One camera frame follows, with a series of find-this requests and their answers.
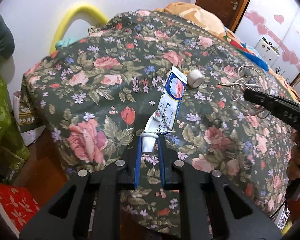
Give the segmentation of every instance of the door handle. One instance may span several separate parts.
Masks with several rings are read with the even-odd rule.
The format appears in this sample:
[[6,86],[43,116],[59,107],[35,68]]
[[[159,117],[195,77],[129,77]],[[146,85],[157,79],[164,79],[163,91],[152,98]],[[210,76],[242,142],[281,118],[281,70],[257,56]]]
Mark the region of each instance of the door handle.
[[236,10],[236,9],[237,9],[237,7],[238,7],[238,2],[231,2],[231,3],[233,3],[233,4],[234,4],[234,6],[233,6],[233,9],[234,9],[234,10]]

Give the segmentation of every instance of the teal cloth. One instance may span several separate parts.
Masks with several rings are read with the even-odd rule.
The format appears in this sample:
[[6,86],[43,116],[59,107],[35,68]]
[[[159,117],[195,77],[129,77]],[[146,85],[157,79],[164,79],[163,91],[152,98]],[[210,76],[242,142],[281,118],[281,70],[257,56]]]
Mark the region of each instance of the teal cloth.
[[71,45],[72,43],[74,43],[76,41],[77,41],[77,39],[74,39],[74,38],[69,38],[69,39],[61,40],[61,41],[58,41],[56,43],[55,48],[57,50],[59,50],[59,49],[68,47],[69,45]]

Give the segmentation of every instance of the floral bedspread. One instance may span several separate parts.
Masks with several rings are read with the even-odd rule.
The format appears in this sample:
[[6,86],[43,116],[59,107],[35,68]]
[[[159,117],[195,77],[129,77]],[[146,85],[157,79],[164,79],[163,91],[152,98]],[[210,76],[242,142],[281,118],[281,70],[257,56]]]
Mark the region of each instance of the floral bedspread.
[[[199,69],[205,83],[186,89],[169,147],[196,169],[220,169],[265,213],[285,199],[290,128],[269,115],[245,116],[217,84],[250,64],[228,43],[167,13],[115,16],[92,36],[56,51],[23,76],[21,131],[44,122],[68,176],[98,171],[120,158],[156,110],[172,66]],[[290,98],[261,70],[271,94]],[[157,154],[143,155],[140,187],[122,193],[122,208],[141,225],[180,235],[179,194],[164,191]]]

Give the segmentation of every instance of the black gripper frame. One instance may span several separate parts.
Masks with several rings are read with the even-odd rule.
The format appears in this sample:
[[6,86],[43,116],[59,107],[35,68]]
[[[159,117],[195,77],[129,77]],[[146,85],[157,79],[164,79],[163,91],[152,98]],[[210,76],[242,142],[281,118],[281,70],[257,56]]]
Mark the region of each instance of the black gripper frame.
[[122,154],[123,166],[113,162],[93,173],[80,170],[24,226],[19,239],[86,240],[96,193],[91,239],[119,239],[120,191],[138,184],[140,154],[141,138],[135,136]]
[[208,216],[213,239],[282,238],[277,226],[221,171],[175,163],[177,152],[167,149],[164,136],[158,138],[158,150],[164,189],[180,193],[181,239],[211,239]]

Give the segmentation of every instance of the green bag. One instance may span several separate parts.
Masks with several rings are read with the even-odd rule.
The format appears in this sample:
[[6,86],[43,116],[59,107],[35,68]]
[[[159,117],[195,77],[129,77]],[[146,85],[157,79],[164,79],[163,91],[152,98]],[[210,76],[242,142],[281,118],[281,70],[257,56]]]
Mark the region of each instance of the green bag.
[[7,87],[0,75],[0,182],[11,184],[28,157],[29,150],[10,115]]

